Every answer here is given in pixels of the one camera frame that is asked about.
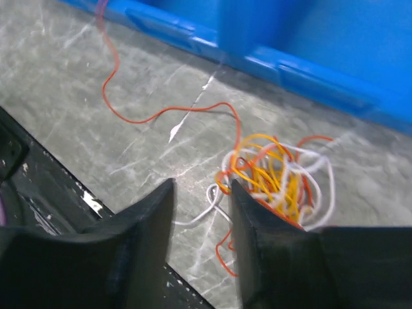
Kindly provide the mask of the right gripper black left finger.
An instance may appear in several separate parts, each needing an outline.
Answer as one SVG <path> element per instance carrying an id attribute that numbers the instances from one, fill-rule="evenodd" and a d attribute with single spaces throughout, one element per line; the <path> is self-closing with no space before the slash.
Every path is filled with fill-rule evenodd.
<path id="1" fill-rule="evenodd" d="M 161 308 L 175 183 L 77 234 L 1 229 L 2 308 Z"/>

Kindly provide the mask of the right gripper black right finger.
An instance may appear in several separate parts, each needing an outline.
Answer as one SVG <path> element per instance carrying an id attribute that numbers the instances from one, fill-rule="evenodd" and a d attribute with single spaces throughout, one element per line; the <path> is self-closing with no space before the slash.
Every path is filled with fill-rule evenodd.
<path id="1" fill-rule="evenodd" d="M 299 229 L 237 181 L 230 197 L 244 308 L 410 308 L 409 227 Z"/>

